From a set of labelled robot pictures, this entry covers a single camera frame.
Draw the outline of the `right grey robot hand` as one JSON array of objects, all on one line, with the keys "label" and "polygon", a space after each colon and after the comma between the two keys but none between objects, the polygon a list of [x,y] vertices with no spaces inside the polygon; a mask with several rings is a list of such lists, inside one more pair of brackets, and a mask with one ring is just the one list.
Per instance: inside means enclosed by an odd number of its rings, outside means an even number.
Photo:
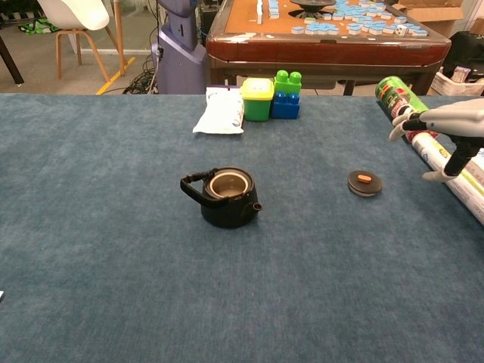
[{"label": "right grey robot hand", "polygon": [[429,182],[448,182],[457,178],[470,160],[483,149],[483,99],[454,102],[421,113],[397,116],[389,140],[395,141],[409,131],[433,131],[447,135],[455,144],[444,169],[426,172]]}]

